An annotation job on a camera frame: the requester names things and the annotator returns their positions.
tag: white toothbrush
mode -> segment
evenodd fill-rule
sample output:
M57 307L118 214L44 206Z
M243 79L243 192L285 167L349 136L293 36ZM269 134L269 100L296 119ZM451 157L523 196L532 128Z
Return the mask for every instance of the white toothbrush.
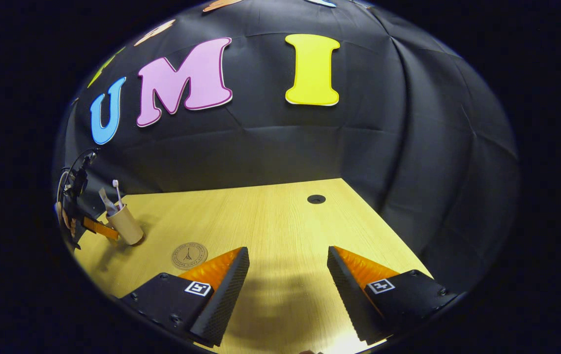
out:
M123 202L121 202L121 193L118 191L118 179L112 180L112 186L117 189L118 194L118 209L123 210Z
M108 199L108 196L105 194L105 189L104 188L101 188L99 190L99 197L101 197L101 200L103 200L103 204L105 204L105 210L108 211L109 215L114 215L118 212L117 207L114 206L114 203L112 203Z

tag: cup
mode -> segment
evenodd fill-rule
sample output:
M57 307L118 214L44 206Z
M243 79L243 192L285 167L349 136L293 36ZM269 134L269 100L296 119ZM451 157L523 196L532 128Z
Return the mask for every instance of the cup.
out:
M120 237L127 244L136 244L143 239L143 230L139 226L132 213L129 211L127 204L123 204L123 209L117 211L114 215L105 217L112 227L118 232Z

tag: table surface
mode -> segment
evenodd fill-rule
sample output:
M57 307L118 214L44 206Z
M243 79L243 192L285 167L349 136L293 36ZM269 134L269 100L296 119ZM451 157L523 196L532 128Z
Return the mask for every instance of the table surface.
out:
M324 195L323 204L307 202ZM339 246L399 273L418 269L415 254L343 181L127 195L145 231L143 244L85 233L74 255L106 294L122 297L161 272L179 275L172 253L198 242L208 259L246 246L250 266L220 347L220 354L356 353L359 341L326 267L329 246ZM98 220L107 223L105 214Z

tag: pink letter m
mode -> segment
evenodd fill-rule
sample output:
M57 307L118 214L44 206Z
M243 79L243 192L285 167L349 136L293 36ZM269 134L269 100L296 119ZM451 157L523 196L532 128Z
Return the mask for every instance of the pink letter m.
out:
M169 114L177 112L177 105L190 82L190 94L184 101L189 110L203 110L229 102L233 92L224 86L222 56L231 38L217 38L193 48L176 71L166 58L148 63L139 72L141 86L141 114L136 119L139 127L156 123L162 111L156 107L154 94Z

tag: round coaster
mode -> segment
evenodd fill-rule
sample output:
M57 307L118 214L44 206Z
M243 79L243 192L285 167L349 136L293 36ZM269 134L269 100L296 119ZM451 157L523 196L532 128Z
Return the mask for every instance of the round coaster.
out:
M178 269L189 270L196 265L203 264L208 258L208 250L203 244L189 242L178 246L171 257Z

